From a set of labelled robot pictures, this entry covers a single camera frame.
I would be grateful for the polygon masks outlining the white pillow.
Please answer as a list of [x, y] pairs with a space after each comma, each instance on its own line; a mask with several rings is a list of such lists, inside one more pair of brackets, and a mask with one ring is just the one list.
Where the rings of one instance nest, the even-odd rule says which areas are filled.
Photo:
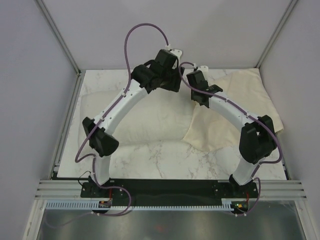
[[[83, 119], [95, 117], [111, 104], [118, 94], [115, 90], [98, 91], [81, 98], [78, 147], [86, 138]], [[188, 90], [154, 90], [125, 115], [112, 136], [121, 146], [155, 141], [180, 141], [190, 127], [194, 108], [195, 103], [190, 100]]]

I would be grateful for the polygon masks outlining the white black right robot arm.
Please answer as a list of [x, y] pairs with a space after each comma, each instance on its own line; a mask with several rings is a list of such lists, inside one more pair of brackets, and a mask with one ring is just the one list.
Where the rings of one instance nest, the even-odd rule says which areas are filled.
[[240, 132], [238, 149], [241, 159], [229, 177], [228, 191], [233, 197], [241, 197], [259, 166], [277, 148], [273, 120], [268, 115], [252, 115], [231, 100], [222, 88], [215, 84], [209, 86], [204, 72], [199, 69], [186, 77], [191, 99], [218, 112]]

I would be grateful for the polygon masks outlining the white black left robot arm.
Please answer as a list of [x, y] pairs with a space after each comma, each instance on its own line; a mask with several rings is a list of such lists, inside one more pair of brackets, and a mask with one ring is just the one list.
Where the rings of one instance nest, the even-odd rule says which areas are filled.
[[161, 49], [155, 59], [136, 66], [129, 72], [127, 86], [116, 98], [93, 119], [85, 117], [82, 121], [86, 134], [85, 142], [96, 151], [92, 154], [91, 178], [92, 192], [105, 197], [110, 190], [111, 155], [119, 147], [113, 137], [117, 126], [129, 111], [152, 91], [162, 88], [178, 92], [181, 85], [179, 62], [183, 55], [180, 49]]

